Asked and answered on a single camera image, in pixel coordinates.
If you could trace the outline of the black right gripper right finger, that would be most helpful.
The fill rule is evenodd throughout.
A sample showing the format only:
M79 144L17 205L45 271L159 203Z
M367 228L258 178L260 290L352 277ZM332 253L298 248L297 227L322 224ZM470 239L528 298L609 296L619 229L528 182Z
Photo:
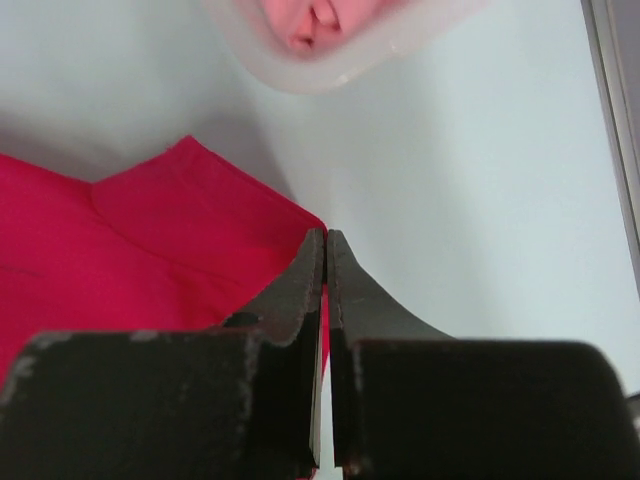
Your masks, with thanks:
M576 341L463 340L326 241L334 461L347 479L635 479L618 377Z

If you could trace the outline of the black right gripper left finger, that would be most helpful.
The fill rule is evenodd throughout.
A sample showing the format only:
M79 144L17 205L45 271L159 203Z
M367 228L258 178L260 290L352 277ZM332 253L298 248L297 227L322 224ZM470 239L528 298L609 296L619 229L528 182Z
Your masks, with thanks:
M324 234L220 326L47 332L1 394L5 479L303 479L319 463Z

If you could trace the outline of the crimson red t-shirt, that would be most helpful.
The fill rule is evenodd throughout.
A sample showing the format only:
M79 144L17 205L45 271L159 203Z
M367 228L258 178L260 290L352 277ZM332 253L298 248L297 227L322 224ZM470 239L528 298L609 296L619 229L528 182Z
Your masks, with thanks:
M320 226L192 137L95 183L3 156L1 367L42 331L217 325Z

